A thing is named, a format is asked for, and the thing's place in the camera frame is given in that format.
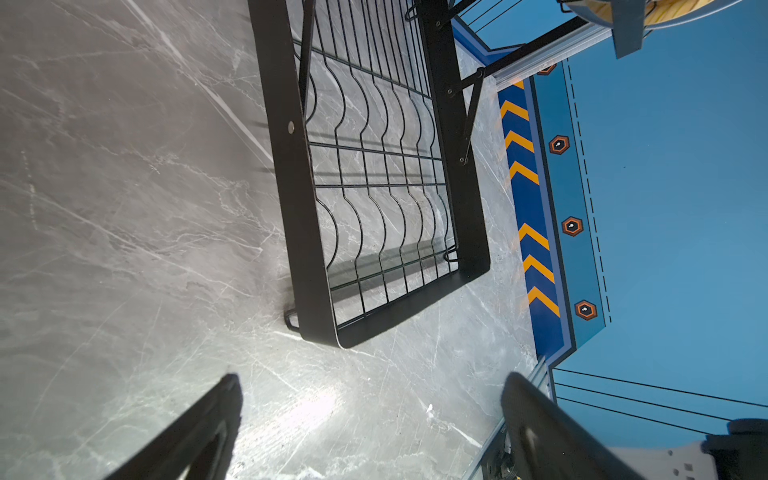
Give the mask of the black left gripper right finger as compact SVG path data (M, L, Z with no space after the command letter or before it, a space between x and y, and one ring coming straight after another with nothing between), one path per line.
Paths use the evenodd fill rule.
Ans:
M508 375L501 407L523 479L638 479L523 375Z

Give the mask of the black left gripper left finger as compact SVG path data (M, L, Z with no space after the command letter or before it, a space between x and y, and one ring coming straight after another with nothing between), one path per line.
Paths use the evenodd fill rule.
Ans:
M224 479L241 424L239 377L227 374L110 479Z

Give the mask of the yellow woven tray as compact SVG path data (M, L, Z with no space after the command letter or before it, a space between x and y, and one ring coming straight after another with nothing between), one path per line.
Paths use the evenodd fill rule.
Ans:
M644 25L646 27L660 25L680 19L688 14L703 11L705 7L713 7L714 5L714 0L647 1L644 10ZM579 1L573 4L573 7L576 6L585 7L600 20L613 23L613 9L609 1Z

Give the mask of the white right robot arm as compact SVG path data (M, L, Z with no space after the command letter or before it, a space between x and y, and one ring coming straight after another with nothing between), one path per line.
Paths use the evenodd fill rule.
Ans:
M726 435L670 449L612 447L610 451L645 479L765 479L767 422L738 419Z

